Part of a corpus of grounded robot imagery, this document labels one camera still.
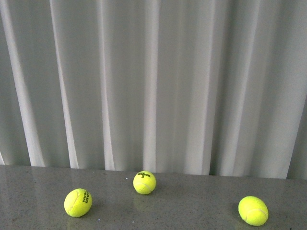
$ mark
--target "ball seam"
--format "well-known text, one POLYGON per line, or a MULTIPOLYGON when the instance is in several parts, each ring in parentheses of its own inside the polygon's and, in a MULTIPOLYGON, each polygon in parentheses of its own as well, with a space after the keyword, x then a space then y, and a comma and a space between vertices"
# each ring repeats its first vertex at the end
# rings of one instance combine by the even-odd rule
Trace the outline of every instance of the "ball seam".
POLYGON ((251 211, 255 211, 255 210, 258 210, 258 211, 260 211, 260 212, 262 212, 264 215, 265 215, 265 217, 268 219, 268 216, 267 216, 267 214, 262 210, 262 209, 260 209, 260 208, 254 208, 254 209, 251 209, 251 210, 249 210, 248 212, 247 212, 247 214, 246 214, 246 217, 245 217, 245 220, 244 221, 247 221, 247 219, 248 219, 248 214, 251 212, 251 211))
POLYGON ((152 192, 153 190, 151 190, 150 189, 150 187, 148 187, 148 185, 147 184, 144 184, 144 183, 138 183, 138 184, 143 184, 143 185, 145 185, 146 186, 146 188, 148 188, 148 190, 150 191, 150 192, 152 192))
POLYGON ((77 192, 77 197, 76 197, 75 201, 73 202, 73 204, 71 205, 70 209, 68 210, 69 215, 70 215, 71 209, 73 208, 73 206, 75 205, 75 203, 76 203, 76 201, 78 200, 78 197, 79 197, 79 192, 78 191, 76 191, 76 192, 77 192))

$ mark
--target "fuzzy yellow ball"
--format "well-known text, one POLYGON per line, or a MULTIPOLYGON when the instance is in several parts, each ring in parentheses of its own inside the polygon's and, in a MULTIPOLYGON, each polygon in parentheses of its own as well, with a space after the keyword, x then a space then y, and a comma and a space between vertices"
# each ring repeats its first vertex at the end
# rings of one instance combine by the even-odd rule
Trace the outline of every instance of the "fuzzy yellow ball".
POLYGON ((92 196, 87 190, 78 188, 68 193, 64 208, 71 217, 80 217, 90 210, 92 201, 92 196))
POLYGON ((261 226, 269 218, 269 211, 265 203, 255 196, 246 196, 239 203, 241 218, 250 225, 261 226))
POLYGON ((147 195, 154 190, 156 180, 151 172, 141 171, 135 175, 133 179, 133 186, 139 194, 147 195))

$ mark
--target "white curtain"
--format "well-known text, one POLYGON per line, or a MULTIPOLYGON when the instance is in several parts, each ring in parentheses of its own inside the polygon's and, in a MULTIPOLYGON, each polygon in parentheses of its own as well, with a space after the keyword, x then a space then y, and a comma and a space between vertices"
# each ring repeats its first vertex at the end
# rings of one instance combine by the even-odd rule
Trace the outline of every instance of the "white curtain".
POLYGON ((0 13, 0 164, 307 179, 306 0, 0 13))

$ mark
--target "wilson logo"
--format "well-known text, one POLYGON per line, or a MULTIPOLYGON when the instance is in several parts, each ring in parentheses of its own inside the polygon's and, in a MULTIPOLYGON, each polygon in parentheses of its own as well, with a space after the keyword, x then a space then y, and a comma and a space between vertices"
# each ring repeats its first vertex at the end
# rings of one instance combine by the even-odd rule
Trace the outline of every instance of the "wilson logo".
POLYGON ((139 172, 139 173, 138 173, 138 175, 142 175, 142 178, 144 178, 144 176, 148 176, 148 177, 150 177, 150 175, 149 175, 149 174, 146 174, 146 173, 144 173, 144 172, 139 172))

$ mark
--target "gray countertop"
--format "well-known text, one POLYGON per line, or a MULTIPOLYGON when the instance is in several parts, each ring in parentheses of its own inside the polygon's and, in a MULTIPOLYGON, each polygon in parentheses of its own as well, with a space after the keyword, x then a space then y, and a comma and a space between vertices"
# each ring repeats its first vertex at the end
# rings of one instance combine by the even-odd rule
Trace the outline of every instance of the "gray countertop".
POLYGON ((156 189, 138 194, 136 172, 0 166, 0 230, 306 230, 307 181, 155 173, 156 189), (73 218, 63 202, 75 188, 93 197, 90 211, 73 218), (269 209, 265 225, 239 216, 245 196, 269 209))

